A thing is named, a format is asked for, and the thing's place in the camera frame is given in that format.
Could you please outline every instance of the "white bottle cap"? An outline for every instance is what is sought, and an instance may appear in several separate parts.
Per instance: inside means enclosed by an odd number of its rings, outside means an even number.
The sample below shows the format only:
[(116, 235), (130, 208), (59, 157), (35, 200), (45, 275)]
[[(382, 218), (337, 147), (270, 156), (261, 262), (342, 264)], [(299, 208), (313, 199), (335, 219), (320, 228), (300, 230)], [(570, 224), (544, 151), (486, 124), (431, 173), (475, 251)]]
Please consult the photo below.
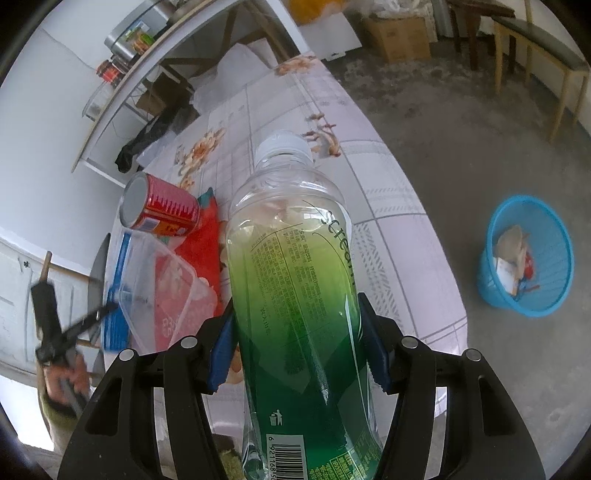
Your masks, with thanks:
[(255, 168), (261, 160), (281, 154), (297, 155), (299, 161), (303, 160), (303, 155), (308, 159), (310, 165), (314, 163), (312, 150), (305, 138), (289, 130), (276, 130), (264, 139), (256, 149)]

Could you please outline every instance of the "tablecloth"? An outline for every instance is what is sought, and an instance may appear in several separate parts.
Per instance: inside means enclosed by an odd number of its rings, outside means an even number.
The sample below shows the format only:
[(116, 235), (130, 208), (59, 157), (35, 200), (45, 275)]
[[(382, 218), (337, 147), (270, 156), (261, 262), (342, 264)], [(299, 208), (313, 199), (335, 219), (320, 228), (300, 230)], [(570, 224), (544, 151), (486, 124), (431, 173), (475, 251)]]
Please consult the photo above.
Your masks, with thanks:
[[(239, 93), (197, 118), (146, 169), (195, 196), (213, 187), (220, 220), (228, 219), (232, 195), (253, 173), (256, 147), (276, 129), (305, 136), (316, 168), (339, 187), (353, 222), (351, 254), (356, 285), (379, 315), (432, 349), (459, 354), (467, 348), (467, 318), (437, 235), (400, 165), (353, 100), (313, 54), (295, 57), (248, 83)], [(186, 174), (189, 152), (194, 170)], [(121, 224), (115, 220), (107, 285), (118, 256)], [(222, 296), (230, 298), (227, 268)], [(242, 414), (243, 384), (208, 402), (214, 432), (228, 431), (212, 409)], [(384, 439), (395, 399), (372, 389)], [(438, 391), (436, 414), (445, 409)]]

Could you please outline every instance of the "orange bag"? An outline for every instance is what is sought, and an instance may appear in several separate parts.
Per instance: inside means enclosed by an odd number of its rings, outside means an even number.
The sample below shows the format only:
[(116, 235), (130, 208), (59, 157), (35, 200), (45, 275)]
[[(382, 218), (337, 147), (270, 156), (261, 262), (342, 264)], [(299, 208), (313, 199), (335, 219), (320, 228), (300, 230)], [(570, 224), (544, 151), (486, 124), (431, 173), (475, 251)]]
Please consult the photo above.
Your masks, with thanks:
[(290, 0), (287, 7), (298, 25), (306, 25), (320, 17), (342, 12), (346, 0)]

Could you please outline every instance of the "plastic bottle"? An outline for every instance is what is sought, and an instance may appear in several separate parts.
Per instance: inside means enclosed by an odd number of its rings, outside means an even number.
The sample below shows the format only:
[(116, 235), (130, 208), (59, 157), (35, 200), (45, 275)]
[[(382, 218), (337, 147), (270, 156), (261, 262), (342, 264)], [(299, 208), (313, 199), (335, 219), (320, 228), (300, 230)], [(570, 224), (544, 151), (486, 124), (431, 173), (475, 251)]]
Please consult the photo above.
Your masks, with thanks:
[(250, 418), (249, 479), (374, 476), (376, 440), (339, 189), (277, 131), (230, 206), (230, 281)]

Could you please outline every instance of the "gray floor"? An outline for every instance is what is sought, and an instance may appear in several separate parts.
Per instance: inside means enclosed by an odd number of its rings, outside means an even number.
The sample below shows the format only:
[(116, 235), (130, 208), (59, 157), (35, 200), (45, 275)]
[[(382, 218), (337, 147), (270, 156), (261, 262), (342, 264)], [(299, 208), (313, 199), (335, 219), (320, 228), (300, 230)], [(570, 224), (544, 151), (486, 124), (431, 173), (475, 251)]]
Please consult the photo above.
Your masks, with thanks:
[[(329, 63), (396, 156), (421, 199), (458, 282), (469, 345), (504, 383), (538, 448), (548, 477), (591, 421), (591, 139), (569, 113), (554, 145), (546, 138), (557, 99), (523, 71), (493, 92), (494, 62), (481, 45), (480, 71), (450, 41), (433, 58), (386, 65), (369, 50)], [(528, 319), (478, 296), (475, 274), (486, 226), (506, 197), (548, 202), (574, 244), (569, 298), (554, 315)], [(442, 449), (444, 418), (433, 443)], [(430, 464), (435, 473), (437, 455)]]

